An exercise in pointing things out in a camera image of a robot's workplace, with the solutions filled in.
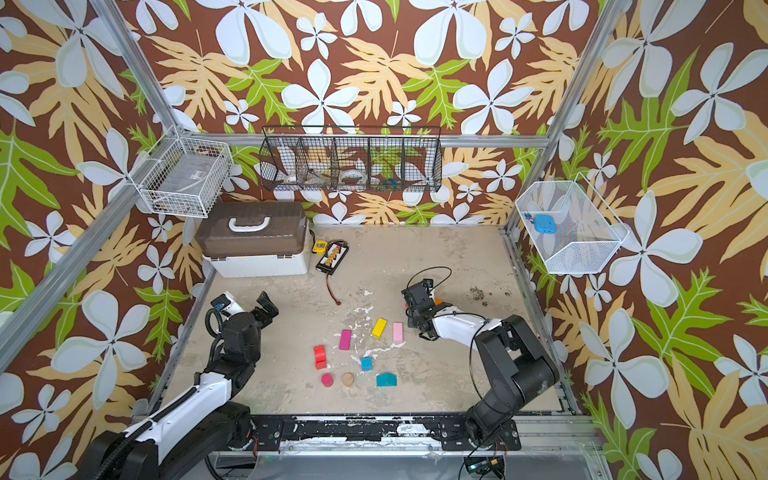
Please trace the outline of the pink wood block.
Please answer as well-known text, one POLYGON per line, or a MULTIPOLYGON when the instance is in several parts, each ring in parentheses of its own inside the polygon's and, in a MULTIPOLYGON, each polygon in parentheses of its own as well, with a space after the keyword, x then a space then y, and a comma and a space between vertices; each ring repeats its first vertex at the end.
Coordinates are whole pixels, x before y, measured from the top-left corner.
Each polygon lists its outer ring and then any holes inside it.
POLYGON ((400 322, 395 322, 392 326, 392 341, 394 344, 401 344, 404 342, 404 328, 400 322))

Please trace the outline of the yellow wood block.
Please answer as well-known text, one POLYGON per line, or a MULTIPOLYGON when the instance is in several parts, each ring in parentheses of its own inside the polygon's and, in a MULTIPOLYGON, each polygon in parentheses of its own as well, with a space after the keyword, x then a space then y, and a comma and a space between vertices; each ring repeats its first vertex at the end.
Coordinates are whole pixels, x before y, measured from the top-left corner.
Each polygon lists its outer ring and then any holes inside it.
POLYGON ((384 331, 385 331, 385 329, 387 327, 387 324, 388 324, 387 320, 385 320, 383 318, 379 318, 377 320, 377 322, 375 323, 375 325, 374 325, 374 328, 372 330, 372 335, 374 337, 380 338, 383 335, 383 333, 384 333, 384 331))

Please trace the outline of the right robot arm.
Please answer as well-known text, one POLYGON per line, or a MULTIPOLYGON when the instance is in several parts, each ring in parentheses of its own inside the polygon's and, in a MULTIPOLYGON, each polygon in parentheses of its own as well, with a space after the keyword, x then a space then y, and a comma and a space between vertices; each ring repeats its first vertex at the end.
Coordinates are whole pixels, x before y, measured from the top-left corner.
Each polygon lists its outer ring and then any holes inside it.
POLYGON ((489 390, 464 423, 473 446, 493 443, 511 433, 512 418, 524 406, 559 382, 558 369, 522 317, 488 319, 438 302, 433 290, 431 279, 402 290, 408 326, 424 340, 452 340, 479 354, 489 390))

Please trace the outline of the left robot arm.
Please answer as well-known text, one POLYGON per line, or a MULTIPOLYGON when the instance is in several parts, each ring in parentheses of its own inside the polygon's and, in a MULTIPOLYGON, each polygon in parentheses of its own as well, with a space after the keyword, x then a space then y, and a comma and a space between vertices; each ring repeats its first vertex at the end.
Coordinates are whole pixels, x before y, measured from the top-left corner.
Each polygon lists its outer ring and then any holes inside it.
POLYGON ((253 442, 250 408, 234 401, 261 358, 262 330, 279 309, 261 292, 251 310, 225 292, 211 303, 212 337, 205 368, 186 391, 122 432, 99 435, 84 454, 77 479, 180 479, 209 455, 253 442))

